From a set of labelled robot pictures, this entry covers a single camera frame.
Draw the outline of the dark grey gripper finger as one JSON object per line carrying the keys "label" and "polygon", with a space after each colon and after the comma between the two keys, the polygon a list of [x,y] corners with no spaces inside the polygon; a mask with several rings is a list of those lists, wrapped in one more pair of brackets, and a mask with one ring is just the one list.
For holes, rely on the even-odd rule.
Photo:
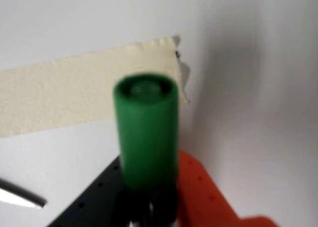
{"label": "dark grey gripper finger", "polygon": [[113,227],[117,196],[124,189],[117,157],[49,226]]}

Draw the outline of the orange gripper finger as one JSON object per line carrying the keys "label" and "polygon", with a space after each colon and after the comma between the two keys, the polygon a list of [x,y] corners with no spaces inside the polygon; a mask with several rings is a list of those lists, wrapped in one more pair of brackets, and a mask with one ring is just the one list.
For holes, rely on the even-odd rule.
{"label": "orange gripper finger", "polygon": [[179,227],[275,227],[267,217],[240,218],[203,165],[183,150],[178,152]]}

